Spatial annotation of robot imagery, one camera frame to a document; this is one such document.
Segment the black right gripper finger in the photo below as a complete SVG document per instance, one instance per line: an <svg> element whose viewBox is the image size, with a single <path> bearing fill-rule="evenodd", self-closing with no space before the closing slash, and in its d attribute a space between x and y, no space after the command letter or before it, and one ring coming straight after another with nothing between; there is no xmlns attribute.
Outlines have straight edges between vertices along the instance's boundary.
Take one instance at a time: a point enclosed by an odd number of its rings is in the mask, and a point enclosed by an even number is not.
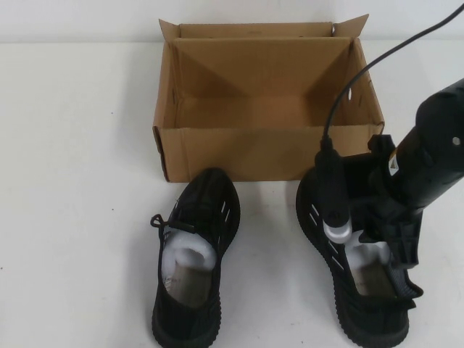
<svg viewBox="0 0 464 348"><path fill-rule="evenodd" d="M418 245L423 213L409 215L393 223L394 267L412 269L419 264Z"/></svg>
<svg viewBox="0 0 464 348"><path fill-rule="evenodd" d="M362 232L358 237L358 241L361 244L374 245L377 243L385 242L381 235L378 226L372 219L364 219L362 221Z"/></svg>

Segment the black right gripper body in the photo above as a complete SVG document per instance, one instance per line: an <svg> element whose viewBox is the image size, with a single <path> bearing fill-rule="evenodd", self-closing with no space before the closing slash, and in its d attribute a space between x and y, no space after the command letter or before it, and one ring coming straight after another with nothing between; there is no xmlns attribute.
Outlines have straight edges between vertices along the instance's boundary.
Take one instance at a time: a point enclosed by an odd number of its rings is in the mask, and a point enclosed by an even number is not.
<svg viewBox="0 0 464 348"><path fill-rule="evenodd" d="M409 133L398 146L374 135L369 152L344 160L355 231L419 232L435 200L435 140Z"/></svg>

